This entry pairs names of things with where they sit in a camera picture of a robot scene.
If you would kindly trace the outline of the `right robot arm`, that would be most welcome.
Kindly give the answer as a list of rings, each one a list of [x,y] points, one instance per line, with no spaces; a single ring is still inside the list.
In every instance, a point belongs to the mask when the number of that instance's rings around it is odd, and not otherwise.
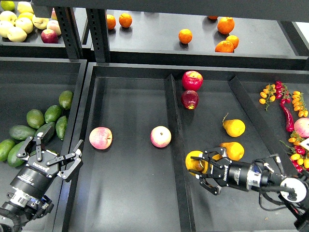
[[[285,206],[295,216],[295,228],[299,232],[309,230],[309,173],[304,170],[296,176],[285,174],[278,154],[270,155],[279,173],[265,159],[252,163],[235,161],[228,157],[225,147],[205,151],[192,151],[185,158],[185,165],[199,184],[218,195],[223,187],[241,191],[253,190],[259,199]]]

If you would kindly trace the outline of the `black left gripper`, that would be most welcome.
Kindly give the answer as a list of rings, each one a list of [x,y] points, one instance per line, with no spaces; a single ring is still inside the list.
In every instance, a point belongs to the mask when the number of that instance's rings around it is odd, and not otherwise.
[[[81,139],[71,153],[64,156],[54,156],[43,152],[45,146],[40,135],[29,136],[16,155],[20,159],[28,161],[10,185],[15,190],[20,190],[33,198],[42,198],[57,175],[64,181],[70,182],[72,177],[79,172],[83,165],[83,148],[84,140]],[[30,156],[29,154],[34,150],[36,155]]]

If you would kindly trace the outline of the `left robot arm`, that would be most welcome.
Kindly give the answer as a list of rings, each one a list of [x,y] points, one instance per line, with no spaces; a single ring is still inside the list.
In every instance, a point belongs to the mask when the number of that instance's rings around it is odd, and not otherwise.
[[[58,155],[44,147],[53,129],[28,136],[15,157],[25,161],[25,166],[10,183],[14,189],[9,200],[0,208],[0,216],[7,221],[0,226],[2,232],[20,232],[30,221],[42,218],[54,207],[46,192],[56,177],[70,182],[83,165],[84,141],[79,140],[72,152]]]

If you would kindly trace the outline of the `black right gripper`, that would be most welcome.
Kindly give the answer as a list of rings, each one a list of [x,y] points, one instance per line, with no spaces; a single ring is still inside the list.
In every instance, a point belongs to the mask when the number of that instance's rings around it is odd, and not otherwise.
[[[248,173],[252,165],[250,163],[234,161],[227,158],[224,147],[216,147],[213,150],[203,152],[203,157],[191,157],[195,160],[205,160],[212,167],[213,179],[219,186],[210,184],[206,174],[195,174],[200,186],[213,195],[221,193],[221,187],[230,187],[242,191],[249,191]]]

